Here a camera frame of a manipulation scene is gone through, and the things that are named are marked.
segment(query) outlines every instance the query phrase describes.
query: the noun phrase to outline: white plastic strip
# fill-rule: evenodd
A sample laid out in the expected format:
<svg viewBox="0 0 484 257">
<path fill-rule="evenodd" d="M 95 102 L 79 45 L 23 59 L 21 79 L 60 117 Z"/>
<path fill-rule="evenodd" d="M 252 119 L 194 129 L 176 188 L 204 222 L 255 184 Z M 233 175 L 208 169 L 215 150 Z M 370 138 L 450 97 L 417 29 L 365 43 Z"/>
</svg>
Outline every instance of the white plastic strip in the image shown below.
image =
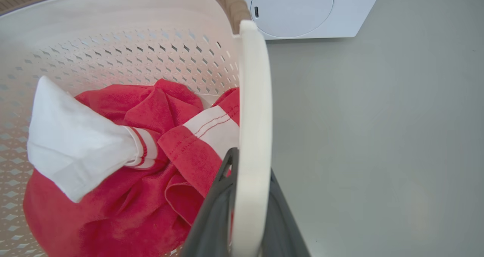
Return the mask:
<svg viewBox="0 0 484 257">
<path fill-rule="evenodd" d="M 240 155 L 232 256 L 259 253 L 267 214 L 272 152 L 272 88 L 267 47 L 253 21 L 239 37 Z"/>
</svg>

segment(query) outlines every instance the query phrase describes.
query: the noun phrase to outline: gray floor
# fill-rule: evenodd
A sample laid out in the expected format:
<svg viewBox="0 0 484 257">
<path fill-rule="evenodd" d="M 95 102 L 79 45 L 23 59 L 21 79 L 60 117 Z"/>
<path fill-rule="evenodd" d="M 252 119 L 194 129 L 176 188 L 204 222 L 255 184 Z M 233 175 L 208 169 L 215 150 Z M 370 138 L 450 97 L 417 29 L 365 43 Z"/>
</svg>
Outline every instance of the gray floor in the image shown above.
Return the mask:
<svg viewBox="0 0 484 257">
<path fill-rule="evenodd" d="M 269 42 L 273 168 L 313 257 L 484 256 L 484 0 Z"/>
</svg>

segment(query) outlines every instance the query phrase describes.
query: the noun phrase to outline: red cloth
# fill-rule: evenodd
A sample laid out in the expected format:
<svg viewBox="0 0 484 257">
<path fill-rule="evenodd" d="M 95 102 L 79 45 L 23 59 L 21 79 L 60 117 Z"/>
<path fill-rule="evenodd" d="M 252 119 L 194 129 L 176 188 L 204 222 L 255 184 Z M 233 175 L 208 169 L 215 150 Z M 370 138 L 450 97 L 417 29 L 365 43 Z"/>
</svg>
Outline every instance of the red cloth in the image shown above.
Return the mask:
<svg viewBox="0 0 484 257">
<path fill-rule="evenodd" d="M 230 94 L 225 108 L 237 108 L 230 116 L 238 124 L 238 91 L 229 90 L 216 104 L 225 110 Z M 181 245 L 221 163 L 190 131 L 178 134 L 203 110 L 199 98 L 165 80 L 150 87 L 111 85 L 76 98 L 118 125 L 166 135 L 158 139 L 165 154 L 146 170 L 119 169 L 77 204 L 34 171 L 24 212 L 39 244 L 50 257 L 159 257 Z M 181 149 L 185 138 L 192 143 Z"/>
</svg>

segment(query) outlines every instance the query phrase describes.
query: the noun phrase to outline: red and white clothing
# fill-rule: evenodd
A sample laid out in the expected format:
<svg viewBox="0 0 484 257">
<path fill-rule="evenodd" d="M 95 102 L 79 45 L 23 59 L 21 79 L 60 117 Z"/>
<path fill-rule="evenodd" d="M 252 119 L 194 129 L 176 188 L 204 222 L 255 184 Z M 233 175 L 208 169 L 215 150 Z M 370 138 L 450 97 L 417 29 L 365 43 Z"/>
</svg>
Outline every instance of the red and white clothing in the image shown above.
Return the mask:
<svg viewBox="0 0 484 257">
<path fill-rule="evenodd" d="M 203 110 L 185 86 L 165 80 L 73 98 L 43 77 L 29 129 L 26 220 L 51 257 L 159 257 L 185 240 L 238 138 L 238 89 Z"/>
</svg>

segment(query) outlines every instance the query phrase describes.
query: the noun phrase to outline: white plastic basket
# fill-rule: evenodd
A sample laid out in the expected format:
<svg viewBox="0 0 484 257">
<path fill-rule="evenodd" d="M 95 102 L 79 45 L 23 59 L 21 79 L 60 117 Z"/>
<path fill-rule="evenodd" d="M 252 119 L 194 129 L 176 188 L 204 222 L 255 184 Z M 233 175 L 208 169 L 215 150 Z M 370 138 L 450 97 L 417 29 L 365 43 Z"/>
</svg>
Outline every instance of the white plastic basket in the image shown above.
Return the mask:
<svg viewBox="0 0 484 257">
<path fill-rule="evenodd" d="M 72 95 L 164 78 L 187 85 L 206 106 L 240 85 L 232 252 L 255 256 L 270 180 L 271 79 L 264 39 L 242 21 L 250 19 L 244 1 L 38 1 L 0 0 L 0 10 L 26 6 L 0 16 L 0 255 L 42 254 L 22 200 L 33 169 L 26 156 L 33 95 L 46 75 Z"/>
</svg>

